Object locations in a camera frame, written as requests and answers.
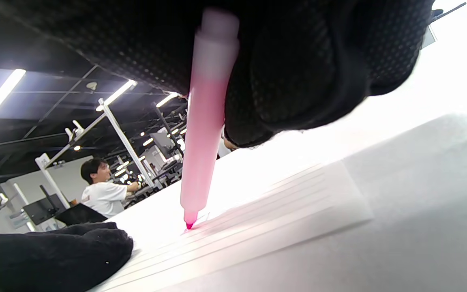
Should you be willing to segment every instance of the black glove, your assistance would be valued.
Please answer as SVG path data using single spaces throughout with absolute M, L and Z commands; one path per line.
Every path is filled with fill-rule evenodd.
M 0 0 L 0 13 L 114 74 L 189 92 L 205 7 L 240 19 L 225 135 L 255 146 L 319 127 L 411 74 L 434 0 Z
M 0 234 L 0 292 L 85 292 L 122 268 L 132 248 L 111 222 Z

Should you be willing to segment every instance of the ceiling light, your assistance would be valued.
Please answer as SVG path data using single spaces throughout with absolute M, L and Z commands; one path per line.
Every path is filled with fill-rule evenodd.
M 147 146 L 152 141 L 154 141 L 154 139 L 150 138 L 149 140 L 143 142 L 143 146 Z
M 171 92 L 171 94 L 169 94 L 167 97 L 165 97 L 162 101 L 158 102 L 158 104 L 156 105 L 156 107 L 161 107 L 162 105 L 164 105 L 165 103 L 167 103 L 167 101 L 175 98 L 176 96 L 178 96 L 179 94 L 177 94 L 176 92 Z
M 115 173 L 115 177 L 119 176 L 120 174 L 123 174 L 124 172 L 126 172 L 125 168 L 120 170 L 119 172 Z
M 3 103 L 5 98 L 12 92 L 13 88 L 19 83 L 21 78 L 23 78 L 26 70 L 16 69 L 8 76 L 5 83 L 0 87 L 0 105 Z
M 129 165 L 129 161 L 126 161 L 120 165 L 118 165 L 118 167 L 116 168 L 116 170 L 121 170 L 122 168 L 124 168 L 125 166 L 128 166 Z
M 111 94 L 111 96 L 109 96 L 105 101 L 104 101 L 104 105 L 109 105 L 110 103 L 112 103 L 113 101 L 115 101 L 115 99 L 117 99 L 119 96 L 121 96 L 124 92 L 126 92 L 127 89 L 129 89 L 129 87 L 132 87 L 133 85 L 136 85 L 137 82 L 136 81 L 132 81 L 132 80 L 129 80 L 128 82 L 126 82 L 124 85 L 122 85 L 122 87 L 120 89 L 118 89 L 117 91 L 115 91 L 115 93 Z M 97 108 L 96 108 L 96 111 L 97 112 L 101 112 L 102 110 L 104 110 L 104 107 L 102 107 L 101 105 L 99 105 Z

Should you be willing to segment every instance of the gloved hand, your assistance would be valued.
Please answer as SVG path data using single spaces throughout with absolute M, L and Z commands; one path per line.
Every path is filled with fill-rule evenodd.
M 411 74 L 434 0 L 0 0 L 0 13 L 114 74 L 188 94 L 205 7 L 240 19 L 225 136 L 319 127 Z
M 122 268 L 132 249 L 113 222 L 0 234 L 0 292 L 85 292 Z

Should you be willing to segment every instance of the black monitor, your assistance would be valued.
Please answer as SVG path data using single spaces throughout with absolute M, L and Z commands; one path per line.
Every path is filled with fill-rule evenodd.
M 174 142 L 170 138 L 167 138 L 167 133 L 151 133 L 150 136 L 154 140 L 154 143 L 160 149 L 165 159 L 169 159 L 174 155 L 178 154 L 178 148 L 174 145 Z
M 57 194 L 26 205 L 23 209 L 35 225 L 39 225 L 66 210 Z

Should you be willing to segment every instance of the person's arm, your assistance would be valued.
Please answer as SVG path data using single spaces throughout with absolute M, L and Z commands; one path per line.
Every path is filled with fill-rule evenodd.
M 136 181 L 133 181 L 130 185 L 127 186 L 127 192 L 132 193 L 139 190 L 139 185 Z

